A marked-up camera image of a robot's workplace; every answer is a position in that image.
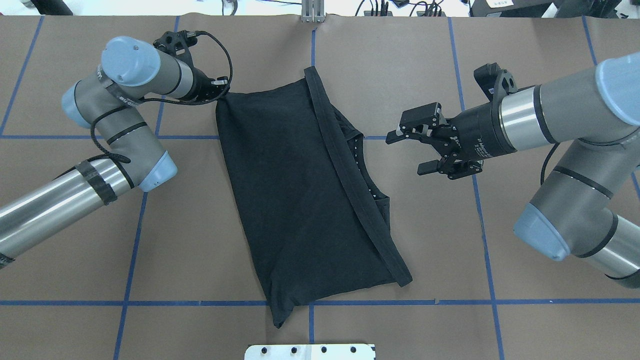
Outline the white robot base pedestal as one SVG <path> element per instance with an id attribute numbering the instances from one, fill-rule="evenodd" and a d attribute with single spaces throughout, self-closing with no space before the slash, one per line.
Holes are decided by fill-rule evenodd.
<path id="1" fill-rule="evenodd" d="M 247 347 L 245 360 L 375 360 L 374 344 L 256 344 Z"/>

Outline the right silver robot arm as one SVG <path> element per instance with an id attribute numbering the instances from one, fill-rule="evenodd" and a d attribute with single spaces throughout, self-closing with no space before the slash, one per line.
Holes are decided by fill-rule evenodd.
<path id="1" fill-rule="evenodd" d="M 474 70 L 487 103 L 446 118 L 433 102 L 403 111 L 386 143 L 413 140 L 440 158 L 419 175 L 451 180 L 483 162 L 570 142 L 514 224 L 514 234 L 553 261 L 579 258 L 626 289 L 639 289 L 639 226 L 608 203 L 639 166 L 638 52 L 519 88 L 497 63 Z"/>

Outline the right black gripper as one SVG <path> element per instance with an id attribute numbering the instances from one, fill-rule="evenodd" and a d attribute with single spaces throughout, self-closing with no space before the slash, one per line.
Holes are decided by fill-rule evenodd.
<path id="1" fill-rule="evenodd" d="M 517 93 L 512 74 L 498 63 L 487 63 L 473 72 L 487 103 L 446 118 L 439 102 L 403 111 L 397 129 L 387 133 L 385 143 L 414 140 L 432 146 L 440 158 L 418 165 L 416 173 L 445 174 L 450 180 L 481 173 L 483 161 L 516 151 L 503 130 L 502 100 Z"/>

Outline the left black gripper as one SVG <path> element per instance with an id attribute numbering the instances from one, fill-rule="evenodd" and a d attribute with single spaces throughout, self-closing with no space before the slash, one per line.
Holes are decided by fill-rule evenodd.
<path id="1" fill-rule="evenodd" d="M 174 105 L 206 105 L 224 98 L 231 88 L 231 76 L 212 78 L 194 65 L 190 48 L 198 44 L 198 38 L 212 39 L 224 52 L 228 65 L 231 55 L 224 44 L 206 30 L 167 31 L 153 41 L 152 46 L 173 57 L 178 63 L 180 79 L 172 91 L 164 94 L 164 99 L 153 101 Z"/>

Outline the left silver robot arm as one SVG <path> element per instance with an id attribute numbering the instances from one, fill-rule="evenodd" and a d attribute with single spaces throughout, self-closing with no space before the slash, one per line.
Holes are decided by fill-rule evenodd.
<path id="1" fill-rule="evenodd" d="M 95 71 L 61 98 L 66 116 L 89 130 L 99 153 L 1 208 L 2 268 L 128 191 L 150 192 L 178 173 L 138 107 L 200 106 L 226 95 L 232 73 L 212 78 L 194 65 L 190 48 L 201 37 L 213 35 L 179 30 L 153 43 L 117 36 L 105 44 Z"/>

